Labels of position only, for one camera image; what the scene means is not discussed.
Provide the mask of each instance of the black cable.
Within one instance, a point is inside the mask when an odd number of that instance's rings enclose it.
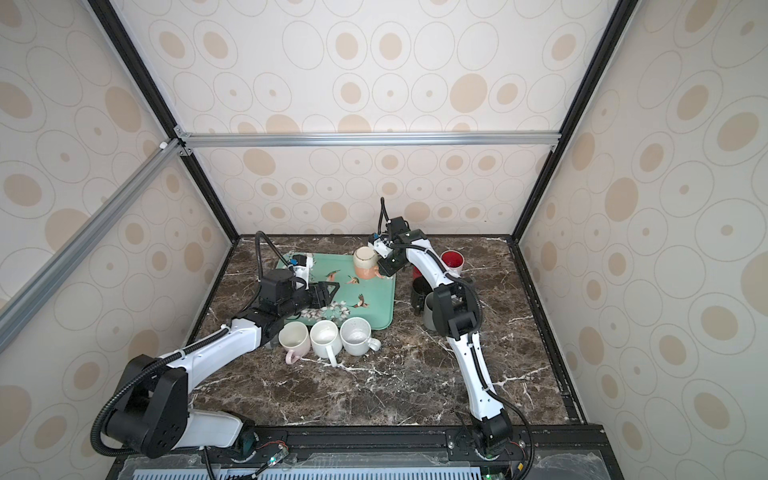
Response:
[[[192,345],[189,345],[187,347],[184,347],[184,355],[188,355],[195,350],[199,350],[203,348],[204,346],[210,345],[211,343],[215,342],[216,340],[220,339],[221,337],[227,335],[229,333],[229,329],[221,329],[218,332],[214,333],[211,336],[208,336],[199,342],[195,342]],[[93,425],[91,426],[91,447],[93,447],[94,451],[98,453],[99,455],[103,455],[105,457],[118,457],[120,455],[131,455],[134,453],[138,453],[133,449],[130,448],[122,448],[122,449],[113,449],[111,447],[107,447],[104,442],[101,440],[101,430],[104,428],[104,424],[107,421],[107,418],[109,415],[111,415],[112,411],[114,410],[114,406],[117,405],[117,403],[120,401],[120,399],[128,392],[130,392],[136,385],[139,385],[144,380],[152,377],[158,370],[162,369],[164,366],[171,362],[175,362],[176,360],[179,360],[181,358],[181,353],[176,352],[173,355],[169,355],[162,359],[156,359],[141,371],[138,375],[136,375],[133,379],[128,381],[121,389],[119,389],[115,394],[110,398],[107,403],[104,404],[103,407],[101,407],[101,411],[96,415],[96,419],[94,420]]]
[[[420,250],[422,252],[426,252],[434,261],[435,264],[440,268],[440,270],[445,273],[445,276],[448,277],[449,280],[454,281],[458,283],[459,285],[464,287],[464,290],[469,294],[469,296],[472,298],[472,301],[477,306],[477,321],[478,324],[475,325],[475,328],[472,329],[470,333],[479,332],[480,326],[482,326],[482,321],[484,319],[483,312],[482,312],[482,304],[480,303],[480,297],[477,294],[477,291],[475,290],[475,287],[471,285],[469,282],[464,281],[461,277],[453,276],[450,273],[448,273],[448,270],[443,265],[443,262],[440,260],[440,258],[437,256],[435,252],[432,250],[428,250],[425,247],[421,247],[419,245],[413,245],[413,244],[400,244],[396,243],[393,245],[390,245],[390,248],[405,248],[405,249],[413,249],[413,250]]]
[[[382,236],[382,220],[386,218],[387,223],[389,223],[389,215],[386,213],[386,207],[384,206],[384,197],[380,197],[379,200],[381,200],[381,210],[379,210],[379,237]]]
[[[525,414],[512,402],[508,402],[507,400],[503,399],[502,397],[498,396],[496,392],[490,389],[488,387],[488,383],[485,381],[485,376],[483,376],[482,371],[480,370],[480,360],[478,359],[477,351],[475,350],[474,345],[469,346],[469,351],[472,354],[472,363],[475,364],[475,371],[478,374],[478,377],[480,378],[480,384],[482,385],[482,389],[485,391],[485,393],[488,394],[489,397],[494,399],[495,401],[501,403],[503,406],[509,408],[511,411],[515,412],[515,414],[520,417],[520,420],[523,421],[523,425],[525,425],[525,428],[528,430],[528,444],[530,445],[530,453],[528,455],[528,461],[525,463],[525,467],[523,468],[522,472],[520,472],[520,476],[516,478],[515,480],[522,480],[523,478],[528,476],[528,472],[531,471],[531,467],[533,466],[534,461],[534,452],[535,447],[533,445],[533,432],[531,431],[531,424],[528,423],[528,419],[525,418]]]
[[[258,470],[256,470],[254,473],[246,473],[245,475],[239,475],[237,477],[232,477],[227,480],[255,480],[256,477],[261,475],[264,470],[267,470],[270,467],[270,463],[267,462],[264,465],[261,465]]]
[[[420,250],[422,252],[426,252],[435,261],[435,263],[443,273],[448,271],[445,268],[445,265],[443,265],[442,261],[440,260],[440,257],[437,256],[437,253],[433,252],[432,250],[428,250],[425,247],[421,247],[419,245],[413,245],[412,243],[409,243],[409,244],[394,243],[393,245],[390,245],[389,248],[393,248],[393,249],[404,248],[404,249]]]
[[[214,475],[214,467],[210,466],[210,458],[208,458],[208,447],[203,447],[203,463],[205,464],[205,470],[208,472],[209,480],[217,480]]]
[[[464,287],[464,290],[469,294],[469,296],[472,298],[472,301],[475,302],[475,306],[477,306],[477,312],[478,317],[477,321],[478,324],[475,325],[475,328],[472,329],[470,333],[475,333],[480,331],[480,327],[482,326],[482,321],[485,318],[482,312],[482,304],[480,303],[480,297],[478,296],[477,291],[475,290],[475,286],[471,285],[469,282],[464,281],[461,277],[453,276],[450,273],[447,273],[445,276],[449,278],[449,280],[453,280],[454,282],[458,283],[459,285]]]
[[[266,244],[270,246],[270,249],[274,252],[275,255],[277,255],[277,258],[282,260],[282,262],[285,264],[286,268],[290,268],[291,264],[288,263],[288,260],[283,257],[283,254],[275,247],[275,244],[272,243],[272,240],[264,233],[263,231],[259,230],[256,232],[256,235],[254,237],[254,243],[256,244],[256,265],[258,267],[259,271],[259,281],[261,282],[261,279],[264,277],[264,265],[261,260],[261,239],[264,239],[266,241]]]

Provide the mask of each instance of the marble table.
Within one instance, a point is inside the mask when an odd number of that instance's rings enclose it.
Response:
[[[547,353],[504,239],[430,237],[438,253],[458,250],[462,276],[476,282],[484,306],[481,341],[496,392],[521,407],[532,424],[568,423]],[[362,237],[273,237],[284,252],[351,254]],[[263,243],[265,269],[276,257]],[[253,296],[256,263],[252,237],[240,239],[198,338],[212,333]],[[448,342],[429,332],[409,303],[412,268],[396,277],[392,325],[374,336],[378,352],[341,352],[333,368],[310,352],[286,365],[282,349],[241,356],[190,395],[196,409],[227,410],[257,425],[456,425],[468,415],[466,388]],[[510,415],[513,422],[518,422]]]

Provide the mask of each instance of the wall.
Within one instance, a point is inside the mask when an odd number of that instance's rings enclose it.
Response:
[[[198,133],[557,130],[614,4],[114,3]]]
[[[645,2],[522,242],[630,480],[768,471],[766,18]]]
[[[0,478],[100,480],[91,423],[128,360],[184,344],[230,243],[172,160],[0,353]]]
[[[240,233],[376,230],[379,198],[428,233],[514,228],[548,145],[200,148]]]
[[[0,308],[162,134],[74,0],[0,6]]]

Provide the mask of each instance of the pink mug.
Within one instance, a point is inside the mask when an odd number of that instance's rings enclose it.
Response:
[[[280,345],[286,350],[286,363],[292,365],[310,352],[312,343],[306,325],[301,322],[288,322],[277,334]]]

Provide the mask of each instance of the black mug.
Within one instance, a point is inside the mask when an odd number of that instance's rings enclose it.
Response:
[[[424,310],[424,300],[432,292],[432,287],[423,276],[417,276],[413,279],[411,287],[411,306],[414,315],[421,315]]]

